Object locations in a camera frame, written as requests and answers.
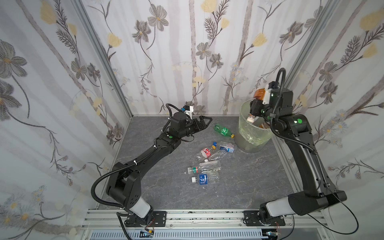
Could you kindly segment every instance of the red label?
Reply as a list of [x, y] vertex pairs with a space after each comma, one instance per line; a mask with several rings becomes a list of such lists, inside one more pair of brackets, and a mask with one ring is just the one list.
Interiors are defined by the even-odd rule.
[[203, 151], [207, 155], [207, 157], [211, 156], [211, 152], [208, 150], [208, 148], [204, 148]]

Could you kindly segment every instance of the gray table surface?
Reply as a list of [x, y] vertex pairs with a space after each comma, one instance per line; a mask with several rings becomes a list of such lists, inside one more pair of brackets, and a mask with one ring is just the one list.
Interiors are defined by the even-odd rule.
[[[120, 148], [117, 161], [126, 163], [151, 147], [167, 117], [133, 117]], [[214, 141], [234, 142], [213, 130], [220, 123], [232, 132], [238, 117], [213, 117], [209, 128], [195, 134], [193, 142], [182, 142], [160, 160], [141, 181], [142, 197], [155, 209], [245, 209], [293, 193], [276, 149], [270, 140], [257, 153], [236, 149], [221, 160], [220, 180], [216, 184], [192, 183], [187, 167], [196, 166], [195, 154]], [[103, 200], [114, 200], [104, 193]], [[100, 205], [99, 209], [115, 209]]]

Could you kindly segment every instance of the transparent trash can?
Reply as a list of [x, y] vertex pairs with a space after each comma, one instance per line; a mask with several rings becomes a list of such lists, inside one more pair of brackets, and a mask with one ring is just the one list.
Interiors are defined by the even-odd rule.
[[260, 151], [272, 137], [270, 129], [258, 127], [264, 122], [263, 118], [258, 118], [254, 124], [247, 121], [252, 100], [247, 100], [241, 105], [238, 132], [235, 135], [235, 143], [245, 152]]

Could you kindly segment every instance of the floral wallpaper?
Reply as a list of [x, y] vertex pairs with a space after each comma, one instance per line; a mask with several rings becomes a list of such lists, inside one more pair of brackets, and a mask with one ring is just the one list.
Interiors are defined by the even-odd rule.
[[[360, 228], [337, 239], [377, 239], [383, 208], [384, 3], [341, 1], [289, 88], [312, 126], [327, 174], [347, 193]], [[356, 223], [341, 204], [323, 211], [332, 229]]]
[[1, 236], [80, 238], [129, 119], [70, 2], [3, 1], [0, 36]]
[[238, 114], [290, 70], [326, 1], [82, 0], [134, 114]]

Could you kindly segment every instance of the green plastic bottle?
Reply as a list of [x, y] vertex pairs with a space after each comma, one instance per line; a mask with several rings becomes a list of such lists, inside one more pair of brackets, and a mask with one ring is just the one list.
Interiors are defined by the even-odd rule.
[[235, 135], [231, 133], [231, 131], [229, 131], [228, 128], [216, 123], [215, 126], [214, 126], [214, 129], [216, 132], [220, 133], [221, 135], [225, 136], [225, 137], [231, 137], [233, 138]]

